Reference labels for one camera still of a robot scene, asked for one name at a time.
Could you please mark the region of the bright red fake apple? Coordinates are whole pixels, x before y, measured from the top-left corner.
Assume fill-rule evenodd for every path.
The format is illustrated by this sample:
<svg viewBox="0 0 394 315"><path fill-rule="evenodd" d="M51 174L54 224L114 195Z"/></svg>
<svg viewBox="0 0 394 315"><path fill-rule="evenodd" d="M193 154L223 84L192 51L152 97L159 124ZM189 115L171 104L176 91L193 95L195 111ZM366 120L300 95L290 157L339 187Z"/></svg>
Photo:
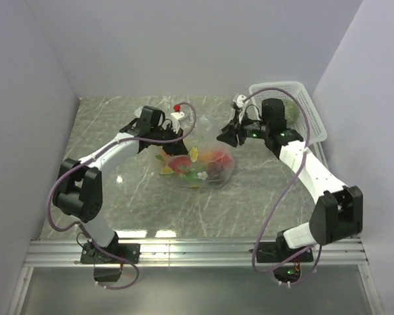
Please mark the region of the bright red fake apple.
<svg viewBox="0 0 394 315"><path fill-rule="evenodd" d="M233 163L231 156L225 152L217 152L215 160L222 167L228 167L231 163Z"/></svg>

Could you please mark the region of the fake orange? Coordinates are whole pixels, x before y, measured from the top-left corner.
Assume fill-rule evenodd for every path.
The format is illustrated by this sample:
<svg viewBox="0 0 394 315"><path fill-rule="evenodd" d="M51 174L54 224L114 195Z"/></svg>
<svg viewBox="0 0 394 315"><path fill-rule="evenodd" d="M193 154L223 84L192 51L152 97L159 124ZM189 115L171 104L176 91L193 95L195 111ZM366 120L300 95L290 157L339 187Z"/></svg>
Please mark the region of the fake orange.
<svg viewBox="0 0 394 315"><path fill-rule="evenodd" d="M223 153L215 150L206 150L199 154L199 159L203 163L214 162L223 157Z"/></svg>

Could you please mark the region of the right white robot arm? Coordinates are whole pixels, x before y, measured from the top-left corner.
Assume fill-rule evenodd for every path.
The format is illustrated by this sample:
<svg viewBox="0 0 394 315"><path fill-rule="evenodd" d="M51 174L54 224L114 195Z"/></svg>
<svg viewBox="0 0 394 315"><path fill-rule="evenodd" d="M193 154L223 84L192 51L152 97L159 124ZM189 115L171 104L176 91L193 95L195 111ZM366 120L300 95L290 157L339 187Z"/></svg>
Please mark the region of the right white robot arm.
<svg viewBox="0 0 394 315"><path fill-rule="evenodd" d="M234 99L234 116L217 140L232 147L242 145L248 138L263 140L266 148L297 175L315 203L308 222L279 232L273 243L256 245L253 251L257 261L290 262L308 246L328 245L360 234L363 228L360 188L349 187L331 174L306 146L305 138L287 126L282 100L264 100L259 119L251 119L245 99L242 94Z"/></svg>

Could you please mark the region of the clear plastic bag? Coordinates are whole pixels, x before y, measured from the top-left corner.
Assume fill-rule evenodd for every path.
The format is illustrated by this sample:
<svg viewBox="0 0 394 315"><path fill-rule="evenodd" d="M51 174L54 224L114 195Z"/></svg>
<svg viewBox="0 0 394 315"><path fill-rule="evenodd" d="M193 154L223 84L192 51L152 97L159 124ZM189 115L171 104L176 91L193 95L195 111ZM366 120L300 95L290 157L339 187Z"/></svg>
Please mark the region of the clear plastic bag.
<svg viewBox="0 0 394 315"><path fill-rule="evenodd" d="M219 124L211 116L198 116L194 130L183 140L188 150L186 156L192 162L189 171L184 174L174 172L172 175L161 175L160 170L168 166L175 156L167 155L160 146L150 146L147 156L152 172L158 176L162 184L168 186L213 189L224 185L234 171L235 162L230 147L216 139L220 133ZM199 154L206 150L225 152L231 156L233 163L228 167L222 167L216 161L203 163L199 159Z"/></svg>

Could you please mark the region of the pink fake dragon fruit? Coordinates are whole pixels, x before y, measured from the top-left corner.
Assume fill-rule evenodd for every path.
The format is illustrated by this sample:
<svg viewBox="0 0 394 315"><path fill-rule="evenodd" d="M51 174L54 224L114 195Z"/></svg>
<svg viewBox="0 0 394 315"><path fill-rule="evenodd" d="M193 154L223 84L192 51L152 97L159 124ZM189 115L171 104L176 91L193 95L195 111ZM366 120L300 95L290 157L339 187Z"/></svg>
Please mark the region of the pink fake dragon fruit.
<svg viewBox="0 0 394 315"><path fill-rule="evenodd" d="M192 162L188 156L175 156L168 166L177 174L187 173L192 166Z"/></svg>

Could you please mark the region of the yellow fake banana bunch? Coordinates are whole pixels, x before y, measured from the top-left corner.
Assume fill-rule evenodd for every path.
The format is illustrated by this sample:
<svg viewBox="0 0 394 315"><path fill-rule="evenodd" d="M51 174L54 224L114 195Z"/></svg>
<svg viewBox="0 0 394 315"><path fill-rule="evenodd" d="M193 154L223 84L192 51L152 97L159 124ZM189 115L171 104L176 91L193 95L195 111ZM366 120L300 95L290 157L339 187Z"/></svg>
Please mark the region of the yellow fake banana bunch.
<svg viewBox="0 0 394 315"><path fill-rule="evenodd" d="M165 166L163 169L160 170L161 175L172 175L174 173L174 170L170 168L169 166Z"/></svg>

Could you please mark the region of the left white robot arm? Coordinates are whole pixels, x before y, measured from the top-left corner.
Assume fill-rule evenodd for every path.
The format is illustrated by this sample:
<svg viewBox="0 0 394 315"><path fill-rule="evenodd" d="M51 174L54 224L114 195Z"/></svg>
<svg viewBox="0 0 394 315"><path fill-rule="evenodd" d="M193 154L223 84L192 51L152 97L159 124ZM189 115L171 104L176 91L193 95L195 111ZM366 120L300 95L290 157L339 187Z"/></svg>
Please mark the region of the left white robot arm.
<svg viewBox="0 0 394 315"><path fill-rule="evenodd" d="M140 116L121 128L103 147L79 160L68 158L62 162L47 205L54 205L65 215L75 218L71 226L79 226L103 263L116 261L120 250L118 235L100 212L104 179L122 162L149 146L159 146L169 156L186 155L188 150L183 140L189 133L180 126L186 117L181 110L183 106L195 110L188 102L176 104L168 125L164 124L167 118L162 110L144 106Z"/></svg>

